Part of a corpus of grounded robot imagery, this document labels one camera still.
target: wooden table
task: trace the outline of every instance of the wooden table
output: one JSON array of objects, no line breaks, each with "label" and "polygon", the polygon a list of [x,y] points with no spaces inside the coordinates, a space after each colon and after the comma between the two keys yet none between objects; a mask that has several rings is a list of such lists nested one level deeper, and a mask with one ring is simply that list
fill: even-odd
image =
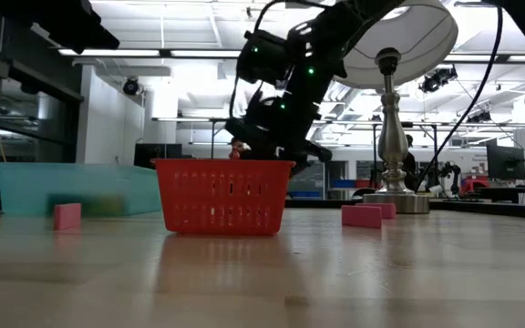
[{"label": "wooden table", "polygon": [[180,237],[160,214],[81,232],[0,219],[0,327],[525,327],[525,219],[381,230],[287,210],[274,238]]}]

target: pink block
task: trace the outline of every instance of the pink block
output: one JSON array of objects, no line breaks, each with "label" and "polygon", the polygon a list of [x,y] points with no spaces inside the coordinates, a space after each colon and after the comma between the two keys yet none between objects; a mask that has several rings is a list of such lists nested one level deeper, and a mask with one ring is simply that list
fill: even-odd
[{"label": "pink block", "polygon": [[382,229],[382,210],[369,206],[342,206],[342,225]]},{"label": "pink block", "polygon": [[54,208],[54,230],[80,227],[80,204],[56,205]]},{"label": "pink block", "polygon": [[396,218],[396,204],[394,203],[377,203],[377,204],[363,204],[358,203],[356,206],[378,207],[382,209],[382,219],[390,220]]}]

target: red plastic basket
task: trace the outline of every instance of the red plastic basket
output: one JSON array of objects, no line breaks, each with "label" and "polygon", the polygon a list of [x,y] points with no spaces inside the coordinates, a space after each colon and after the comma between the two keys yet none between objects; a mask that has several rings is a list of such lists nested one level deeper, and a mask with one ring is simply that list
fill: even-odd
[{"label": "red plastic basket", "polygon": [[165,227],[184,233],[269,235],[281,229],[290,161],[159,159]]}]

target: table lamp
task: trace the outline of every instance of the table lamp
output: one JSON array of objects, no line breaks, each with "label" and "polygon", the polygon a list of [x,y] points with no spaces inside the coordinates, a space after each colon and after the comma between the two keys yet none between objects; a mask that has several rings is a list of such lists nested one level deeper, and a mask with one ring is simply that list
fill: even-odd
[{"label": "table lamp", "polygon": [[428,197],[406,187],[402,161],[407,137],[398,118],[398,85],[422,77],[441,63],[457,41],[458,27],[438,0],[406,0],[366,32],[345,58],[349,87],[381,88],[384,121],[378,156],[385,162],[384,187],[365,203],[395,203],[399,213],[428,213]]}]

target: red object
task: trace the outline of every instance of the red object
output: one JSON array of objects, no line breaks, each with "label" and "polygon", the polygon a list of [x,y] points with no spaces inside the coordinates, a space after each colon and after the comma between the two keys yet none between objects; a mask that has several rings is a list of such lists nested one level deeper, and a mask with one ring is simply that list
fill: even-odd
[{"label": "red object", "polygon": [[382,229],[382,210],[370,206],[342,206],[342,225]]},{"label": "red object", "polygon": [[374,204],[356,204],[361,207],[378,207],[382,210],[382,219],[392,220],[396,218],[396,204],[393,203],[374,203]]},{"label": "red object", "polygon": [[167,230],[270,235],[281,229],[292,162],[159,159],[155,164]]},{"label": "red object", "polygon": [[370,186],[370,179],[358,179],[355,181],[355,187],[360,189],[360,188],[372,188],[372,186]]},{"label": "red object", "polygon": [[476,176],[475,178],[469,176],[461,181],[461,188],[459,194],[465,195],[469,192],[475,192],[475,188],[485,187],[489,188],[489,180],[487,176]]},{"label": "red object", "polygon": [[54,208],[54,230],[80,227],[82,206],[80,204],[56,205]]}]

